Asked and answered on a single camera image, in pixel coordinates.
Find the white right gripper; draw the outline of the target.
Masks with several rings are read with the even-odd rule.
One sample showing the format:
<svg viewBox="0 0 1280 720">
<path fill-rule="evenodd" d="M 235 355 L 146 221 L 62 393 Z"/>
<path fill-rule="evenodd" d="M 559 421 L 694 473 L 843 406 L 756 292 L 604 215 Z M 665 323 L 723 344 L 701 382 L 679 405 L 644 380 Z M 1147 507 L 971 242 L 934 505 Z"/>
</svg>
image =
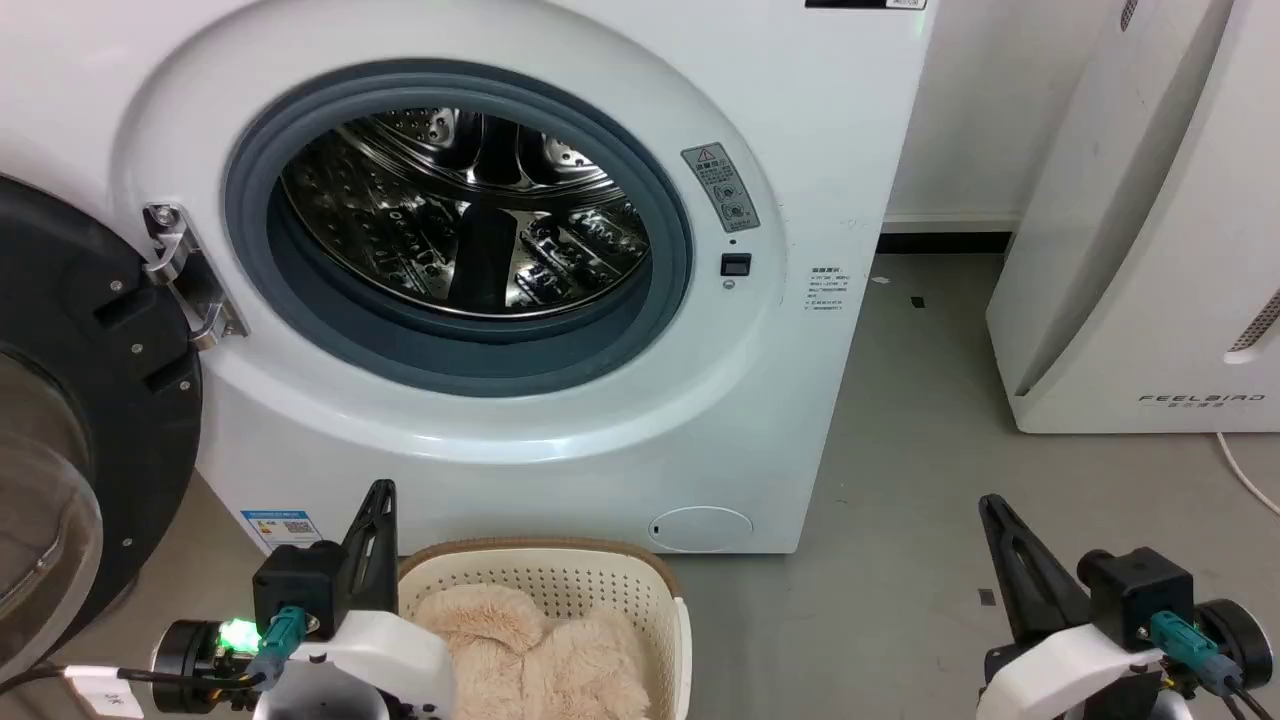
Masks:
<svg viewBox="0 0 1280 720">
<path fill-rule="evenodd" d="M 978 512 L 1012 644 L 1028 650 L 983 688 L 978 719 L 1192 719 L 1198 694 L 1234 719 L 1272 717 L 1254 691 L 1275 678 L 1275 648 L 1239 603 L 1155 612 L 1125 648 L 1084 626 L 1088 594 L 1007 500 L 986 495 Z"/>
</svg>

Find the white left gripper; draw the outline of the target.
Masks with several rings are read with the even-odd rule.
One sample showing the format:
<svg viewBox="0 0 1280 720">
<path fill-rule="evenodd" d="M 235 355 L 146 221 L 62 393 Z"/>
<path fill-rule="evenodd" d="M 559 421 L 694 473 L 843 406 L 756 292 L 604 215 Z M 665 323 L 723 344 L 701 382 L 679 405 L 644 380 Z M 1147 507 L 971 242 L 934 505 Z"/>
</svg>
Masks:
<svg viewBox="0 0 1280 720">
<path fill-rule="evenodd" d="M 154 652 L 154 673 L 169 678 L 151 684 L 156 708 L 228 707 L 253 719 L 451 719 L 454 674 L 445 642 L 393 615 L 396 501 L 396 483 L 378 479 L 349 524 L 338 589 L 356 611 L 332 638 L 320 638 L 319 623 L 300 609 L 282 610 L 264 629 L 239 619 L 175 621 Z"/>
</svg>

